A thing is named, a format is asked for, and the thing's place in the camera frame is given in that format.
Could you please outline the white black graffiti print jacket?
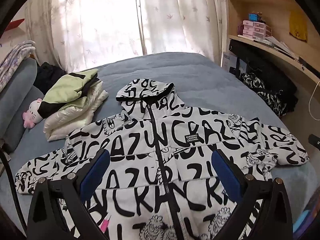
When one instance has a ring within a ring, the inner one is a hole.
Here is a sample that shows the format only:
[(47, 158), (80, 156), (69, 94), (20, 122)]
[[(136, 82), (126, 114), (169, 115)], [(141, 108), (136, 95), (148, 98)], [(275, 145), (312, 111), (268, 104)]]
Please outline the white black graffiti print jacket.
[[(120, 113), (72, 131), (63, 148), (31, 159), (15, 176), (17, 192), (33, 196), (41, 177), (63, 179), (108, 150), (110, 165), (84, 203), (106, 239), (215, 239), (236, 207), (213, 169), (215, 150), (270, 182), (275, 166), (309, 161), (288, 130), (186, 106), (173, 83), (135, 79), (116, 99)], [(80, 239), (65, 201), (59, 205)]]

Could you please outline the black white patterned clothes pile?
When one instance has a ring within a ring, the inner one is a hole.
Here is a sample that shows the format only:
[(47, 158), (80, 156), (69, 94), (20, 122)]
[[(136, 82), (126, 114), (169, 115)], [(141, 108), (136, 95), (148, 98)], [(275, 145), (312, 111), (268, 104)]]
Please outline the black white patterned clothes pile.
[(236, 56), (235, 67), (229, 72), (260, 96), (278, 117), (295, 110), (296, 85), (259, 48), (231, 40), (229, 51)]

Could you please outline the folded cream puffer jacket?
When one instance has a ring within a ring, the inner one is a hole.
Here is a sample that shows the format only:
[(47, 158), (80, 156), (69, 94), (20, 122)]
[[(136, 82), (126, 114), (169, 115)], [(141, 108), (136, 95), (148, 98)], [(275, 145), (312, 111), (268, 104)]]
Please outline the folded cream puffer jacket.
[(75, 129), (90, 124), (95, 111), (108, 97), (103, 89), (103, 81), (97, 81), (88, 91), (88, 94), (79, 98), (75, 103), (70, 102), (66, 107), (49, 116), (43, 127), (47, 141), (64, 139)]

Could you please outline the white pink cat plush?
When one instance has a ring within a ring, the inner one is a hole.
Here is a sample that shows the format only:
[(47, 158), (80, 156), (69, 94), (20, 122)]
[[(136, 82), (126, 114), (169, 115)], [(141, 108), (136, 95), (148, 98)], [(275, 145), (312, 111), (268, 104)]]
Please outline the white pink cat plush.
[(38, 113), (41, 102), (41, 98), (34, 100), (30, 103), (28, 110), (22, 114), (24, 128), (31, 129), (43, 120), (43, 118)]

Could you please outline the blue grey pillow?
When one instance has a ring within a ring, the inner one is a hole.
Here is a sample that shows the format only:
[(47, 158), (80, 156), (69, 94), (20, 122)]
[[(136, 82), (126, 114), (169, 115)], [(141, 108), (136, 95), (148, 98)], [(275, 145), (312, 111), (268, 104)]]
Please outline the blue grey pillow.
[(43, 93), (33, 86), (36, 76), (36, 61), (23, 60), (1, 91), (1, 141), (8, 153), (14, 152), (25, 132), (22, 114), (31, 102), (43, 97)]

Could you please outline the folded green black jacket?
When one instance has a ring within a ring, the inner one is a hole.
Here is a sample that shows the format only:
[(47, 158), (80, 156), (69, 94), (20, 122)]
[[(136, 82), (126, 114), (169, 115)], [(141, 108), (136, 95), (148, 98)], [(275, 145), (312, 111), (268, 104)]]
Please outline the folded green black jacket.
[(62, 76), (42, 99), (37, 110), (39, 115), (45, 119), (71, 106), (83, 108), (90, 88), (99, 81), (97, 69)]

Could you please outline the black garment by pillow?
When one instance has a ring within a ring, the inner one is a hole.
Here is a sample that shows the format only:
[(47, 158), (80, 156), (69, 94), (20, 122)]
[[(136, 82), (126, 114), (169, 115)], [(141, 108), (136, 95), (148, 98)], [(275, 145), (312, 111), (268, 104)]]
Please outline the black garment by pillow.
[(66, 74), (60, 67), (44, 62), (41, 66), (37, 65), (37, 75), (33, 85), (45, 95)]

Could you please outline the papers on shelf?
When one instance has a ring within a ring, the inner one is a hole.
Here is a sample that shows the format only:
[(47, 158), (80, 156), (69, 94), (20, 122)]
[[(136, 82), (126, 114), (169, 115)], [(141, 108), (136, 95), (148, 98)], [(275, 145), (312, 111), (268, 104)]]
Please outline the papers on shelf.
[(250, 37), (249, 35), (237, 35), (237, 37), (245, 38), (247, 40), (250, 40), (252, 42), (266, 45), (270, 48), (273, 48), (290, 58), (298, 61), (299, 57), (284, 43), (279, 42), (277, 39), (275, 39), (273, 36), (268, 36), (266, 38), (258, 38), (258, 37)]

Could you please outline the pink drawer organizer box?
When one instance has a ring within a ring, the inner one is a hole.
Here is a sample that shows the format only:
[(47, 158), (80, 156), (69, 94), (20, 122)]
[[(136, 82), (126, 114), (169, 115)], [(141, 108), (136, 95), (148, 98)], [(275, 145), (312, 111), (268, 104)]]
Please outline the pink drawer organizer box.
[(261, 22), (243, 20), (243, 35), (265, 38), (272, 36), (272, 28)]

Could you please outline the wooden curved bookshelf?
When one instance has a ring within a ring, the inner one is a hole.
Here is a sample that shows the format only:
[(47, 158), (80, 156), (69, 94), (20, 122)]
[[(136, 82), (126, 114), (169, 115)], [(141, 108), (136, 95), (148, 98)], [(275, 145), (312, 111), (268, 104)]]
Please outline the wooden curved bookshelf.
[[(309, 135), (319, 136), (319, 34), (295, 0), (226, 0), (228, 44), (237, 40), (259, 48), (297, 86), (298, 103), (292, 113), (282, 118), (287, 128), (301, 141)], [(289, 34), (290, 12), (307, 19), (308, 41), (300, 41)], [(284, 42), (298, 57), (289, 56), (263, 44), (237, 37), (238, 27), (251, 12), (262, 14), (272, 28), (272, 36)]]

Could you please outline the floral folded quilt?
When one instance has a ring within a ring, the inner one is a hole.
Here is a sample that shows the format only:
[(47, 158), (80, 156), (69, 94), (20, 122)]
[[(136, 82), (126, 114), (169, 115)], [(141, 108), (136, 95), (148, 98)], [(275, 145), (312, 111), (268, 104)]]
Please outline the floral folded quilt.
[(0, 92), (9, 83), (12, 76), (15, 74), (21, 62), (28, 58), (36, 49), (36, 43), (32, 40), (27, 40), (18, 43), (5, 56), (1, 62), (0, 68)]

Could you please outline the yellow cloth on shelf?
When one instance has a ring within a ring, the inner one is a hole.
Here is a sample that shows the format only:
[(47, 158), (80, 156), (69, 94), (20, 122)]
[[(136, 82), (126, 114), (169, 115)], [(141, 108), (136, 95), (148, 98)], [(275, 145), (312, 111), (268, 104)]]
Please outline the yellow cloth on shelf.
[(289, 34), (300, 41), (308, 41), (307, 19), (304, 15), (294, 11), (290, 12)]

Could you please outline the floral sheer curtain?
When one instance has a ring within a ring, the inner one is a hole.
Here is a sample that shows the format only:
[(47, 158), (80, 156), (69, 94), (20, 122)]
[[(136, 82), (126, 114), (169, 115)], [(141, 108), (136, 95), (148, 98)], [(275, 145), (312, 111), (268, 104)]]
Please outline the floral sheer curtain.
[(28, 0), (38, 63), (75, 72), (133, 57), (189, 52), (219, 63), (226, 0)]

